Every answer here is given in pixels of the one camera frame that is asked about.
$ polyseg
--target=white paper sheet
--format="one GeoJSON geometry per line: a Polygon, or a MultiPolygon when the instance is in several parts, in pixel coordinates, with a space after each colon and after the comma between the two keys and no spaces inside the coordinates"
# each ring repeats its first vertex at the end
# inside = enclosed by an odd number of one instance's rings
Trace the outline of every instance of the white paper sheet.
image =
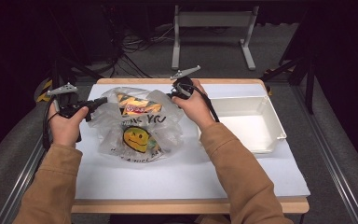
{"type": "MultiPolygon", "coordinates": [[[[146,90],[170,92],[168,84],[114,85],[96,84],[90,100],[114,87],[131,86],[146,90]]],[[[263,96],[259,84],[205,84],[210,98],[232,96],[263,96]]],[[[99,200],[167,200],[226,198],[214,167],[198,142],[197,126],[184,117],[180,123],[185,144],[169,158],[149,163],[133,163],[97,151],[96,130],[83,121],[82,141],[77,148],[83,152],[76,184],[76,199],[99,200]]],[[[289,145],[281,141],[272,153],[256,156],[275,184],[279,197],[309,196],[310,191],[299,172],[289,145]]]]}

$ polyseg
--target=brown jacket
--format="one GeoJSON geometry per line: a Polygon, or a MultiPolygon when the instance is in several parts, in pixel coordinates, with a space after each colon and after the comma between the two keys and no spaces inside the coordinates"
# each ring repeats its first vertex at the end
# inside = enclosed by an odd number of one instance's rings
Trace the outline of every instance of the brown jacket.
{"type": "MultiPolygon", "coordinates": [[[[201,135],[220,183],[231,204],[232,223],[292,223],[255,156],[223,124],[216,123],[201,135]]],[[[52,145],[34,183],[25,192],[14,223],[71,223],[76,176],[82,153],[52,145]]]]}

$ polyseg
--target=smiley face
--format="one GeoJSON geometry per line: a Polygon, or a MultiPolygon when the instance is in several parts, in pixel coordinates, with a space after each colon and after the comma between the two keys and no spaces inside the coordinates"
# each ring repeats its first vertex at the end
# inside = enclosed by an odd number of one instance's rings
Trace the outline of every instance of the smiley face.
{"type": "Polygon", "coordinates": [[[131,126],[124,130],[123,141],[130,148],[145,153],[147,142],[149,141],[149,133],[143,128],[131,126]]]}

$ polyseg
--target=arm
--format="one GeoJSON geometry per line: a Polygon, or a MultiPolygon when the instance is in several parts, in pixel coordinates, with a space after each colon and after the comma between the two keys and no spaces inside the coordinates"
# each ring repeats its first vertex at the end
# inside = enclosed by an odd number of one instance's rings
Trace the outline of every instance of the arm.
{"type": "MultiPolygon", "coordinates": [[[[198,80],[193,83],[205,92],[198,80]]],[[[225,125],[213,120],[200,94],[194,91],[188,100],[172,100],[200,127],[201,143],[227,193],[232,223],[292,223],[283,216],[273,183],[255,156],[225,125]]]]}
{"type": "MultiPolygon", "coordinates": [[[[49,116],[55,114],[54,105],[49,116]]],[[[88,108],[70,119],[54,116],[50,120],[53,144],[43,159],[34,182],[21,199],[20,211],[13,223],[71,223],[76,193],[76,177],[82,153],[75,149],[79,123],[88,108]]]]}

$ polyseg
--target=clear plastic bag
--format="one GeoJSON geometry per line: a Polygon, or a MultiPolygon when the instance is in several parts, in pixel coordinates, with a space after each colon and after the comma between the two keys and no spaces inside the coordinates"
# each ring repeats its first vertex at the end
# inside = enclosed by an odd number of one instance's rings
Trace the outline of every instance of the clear plastic bag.
{"type": "Polygon", "coordinates": [[[162,91],[117,87],[88,122],[98,130],[99,151],[126,161],[150,162],[183,144],[178,124],[184,112],[162,91]]]}

